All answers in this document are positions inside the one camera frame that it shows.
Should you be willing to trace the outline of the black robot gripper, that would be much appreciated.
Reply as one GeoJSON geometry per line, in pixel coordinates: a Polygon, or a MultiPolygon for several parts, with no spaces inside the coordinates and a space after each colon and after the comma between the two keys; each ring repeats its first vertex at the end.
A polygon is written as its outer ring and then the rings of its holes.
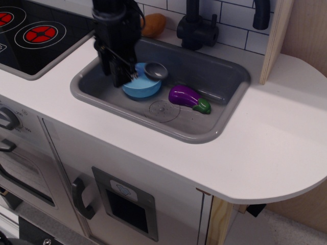
{"type": "Polygon", "coordinates": [[[95,48],[104,75],[118,88],[138,77],[135,45],[141,38],[139,15],[94,15],[95,48]]]}

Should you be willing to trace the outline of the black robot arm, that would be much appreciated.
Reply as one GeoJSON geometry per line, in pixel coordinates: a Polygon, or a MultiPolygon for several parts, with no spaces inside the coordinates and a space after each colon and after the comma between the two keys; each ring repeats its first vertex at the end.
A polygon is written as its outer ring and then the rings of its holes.
{"type": "Polygon", "coordinates": [[[135,1],[93,1],[94,48],[103,72],[114,87],[136,77],[135,45],[141,38],[144,15],[135,1]]]}

